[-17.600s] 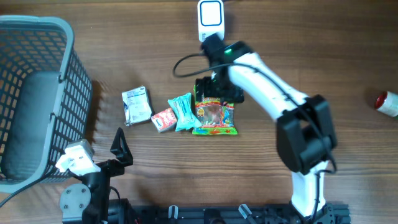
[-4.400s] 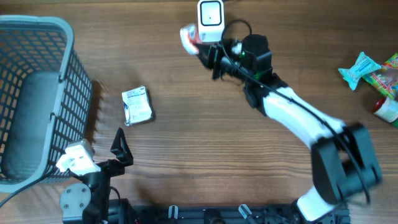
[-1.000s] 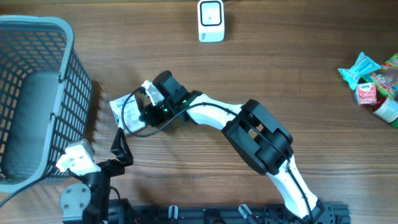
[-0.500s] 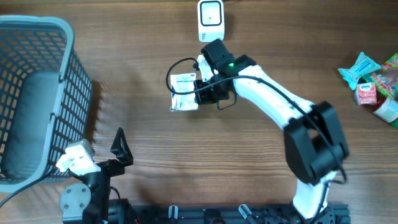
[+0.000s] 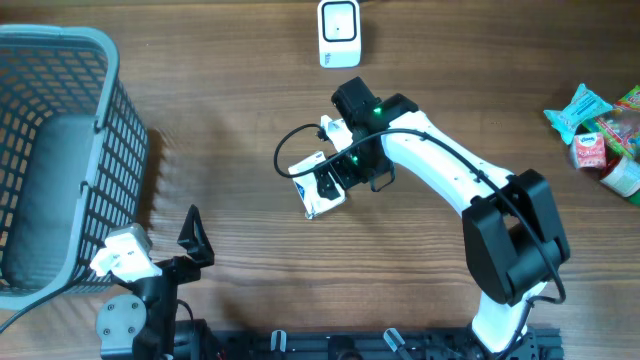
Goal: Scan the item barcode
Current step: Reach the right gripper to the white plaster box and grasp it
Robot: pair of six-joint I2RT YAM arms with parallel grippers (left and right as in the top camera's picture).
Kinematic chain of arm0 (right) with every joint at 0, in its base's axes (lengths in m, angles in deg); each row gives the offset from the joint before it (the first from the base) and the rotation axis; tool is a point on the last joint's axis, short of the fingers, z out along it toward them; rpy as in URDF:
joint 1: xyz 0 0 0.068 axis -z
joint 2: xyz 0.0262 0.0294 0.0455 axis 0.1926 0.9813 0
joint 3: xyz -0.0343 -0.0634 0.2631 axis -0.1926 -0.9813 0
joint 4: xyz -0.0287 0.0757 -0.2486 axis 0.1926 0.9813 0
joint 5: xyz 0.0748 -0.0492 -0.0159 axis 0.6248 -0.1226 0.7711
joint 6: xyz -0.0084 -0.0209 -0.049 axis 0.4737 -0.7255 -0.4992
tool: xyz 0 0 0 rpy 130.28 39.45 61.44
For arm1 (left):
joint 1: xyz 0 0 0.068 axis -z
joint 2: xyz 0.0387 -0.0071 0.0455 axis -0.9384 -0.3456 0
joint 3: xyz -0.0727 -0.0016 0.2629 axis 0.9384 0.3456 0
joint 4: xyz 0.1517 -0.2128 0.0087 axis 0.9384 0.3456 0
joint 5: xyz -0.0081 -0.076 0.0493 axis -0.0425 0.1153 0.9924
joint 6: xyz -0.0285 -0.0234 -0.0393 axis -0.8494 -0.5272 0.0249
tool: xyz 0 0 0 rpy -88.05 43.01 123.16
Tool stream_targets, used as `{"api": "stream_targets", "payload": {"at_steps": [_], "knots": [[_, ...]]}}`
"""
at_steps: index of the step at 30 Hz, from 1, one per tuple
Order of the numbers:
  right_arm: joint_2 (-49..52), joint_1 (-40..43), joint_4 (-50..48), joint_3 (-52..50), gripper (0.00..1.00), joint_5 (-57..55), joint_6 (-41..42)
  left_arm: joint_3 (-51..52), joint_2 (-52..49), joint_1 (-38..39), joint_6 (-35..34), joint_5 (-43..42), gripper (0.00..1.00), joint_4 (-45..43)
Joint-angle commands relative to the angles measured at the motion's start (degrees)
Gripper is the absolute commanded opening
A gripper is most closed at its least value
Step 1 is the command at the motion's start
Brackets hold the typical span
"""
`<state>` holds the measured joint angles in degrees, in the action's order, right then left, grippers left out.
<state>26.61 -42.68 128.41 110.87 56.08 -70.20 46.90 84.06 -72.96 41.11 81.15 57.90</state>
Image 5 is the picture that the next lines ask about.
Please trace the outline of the white tag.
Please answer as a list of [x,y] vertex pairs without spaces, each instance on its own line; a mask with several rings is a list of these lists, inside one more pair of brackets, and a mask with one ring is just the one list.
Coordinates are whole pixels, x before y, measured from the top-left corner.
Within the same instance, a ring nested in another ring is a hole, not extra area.
[[[322,151],[306,157],[302,161],[290,166],[290,174],[297,174],[324,162],[326,157]],[[329,170],[323,169],[315,173],[296,177],[294,185],[305,207],[305,217],[313,219],[346,201],[346,193],[336,182]]]

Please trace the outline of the red small carton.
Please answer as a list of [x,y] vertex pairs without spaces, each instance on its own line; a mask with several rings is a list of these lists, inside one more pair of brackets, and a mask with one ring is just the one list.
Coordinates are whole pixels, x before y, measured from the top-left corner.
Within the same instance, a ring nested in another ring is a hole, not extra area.
[[570,156],[577,169],[606,166],[606,146],[601,133],[575,135],[570,146]]

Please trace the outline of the teal snack packet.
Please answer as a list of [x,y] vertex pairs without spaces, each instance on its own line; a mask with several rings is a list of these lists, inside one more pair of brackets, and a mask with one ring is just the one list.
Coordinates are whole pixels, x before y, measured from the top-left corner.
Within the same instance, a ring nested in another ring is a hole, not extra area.
[[571,102],[563,110],[544,110],[551,126],[558,131],[562,141],[570,145],[578,127],[592,119],[613,110],[613,106],[581,83]]

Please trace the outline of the green lid jar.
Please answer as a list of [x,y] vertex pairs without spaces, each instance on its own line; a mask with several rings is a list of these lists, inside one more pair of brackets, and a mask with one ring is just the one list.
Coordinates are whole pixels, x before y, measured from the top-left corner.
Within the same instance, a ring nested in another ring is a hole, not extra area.
[[639,205],[639,164],[626,156],[611,160],[601,172],[600,182],[625,198]]

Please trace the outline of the Haribo gummy bag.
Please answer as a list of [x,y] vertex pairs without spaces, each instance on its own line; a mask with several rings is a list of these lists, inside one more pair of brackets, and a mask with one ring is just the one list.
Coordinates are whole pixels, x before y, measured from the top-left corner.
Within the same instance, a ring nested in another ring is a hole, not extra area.
[[639,157],[639,86],[619,99],[609,112],[588,119],[582,126],[602,134],[606,146],[615,154]]

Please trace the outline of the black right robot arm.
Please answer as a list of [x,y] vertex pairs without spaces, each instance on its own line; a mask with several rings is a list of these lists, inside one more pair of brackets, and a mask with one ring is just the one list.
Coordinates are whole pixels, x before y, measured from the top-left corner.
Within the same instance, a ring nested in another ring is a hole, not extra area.
[[538,302],[561,304],[559,268],[569,243],[547,180],[484,161],[440,131],[402,94],[386,100],[355,77],[331,102],[318,135],[335,154],[313,170],[309,194],[323,208],[337,206],[351,187],[374,184],[401,166],[440,195],[460,216],[467,268],[482,291],[471,322],[475,338],[497,359],[523,342]]

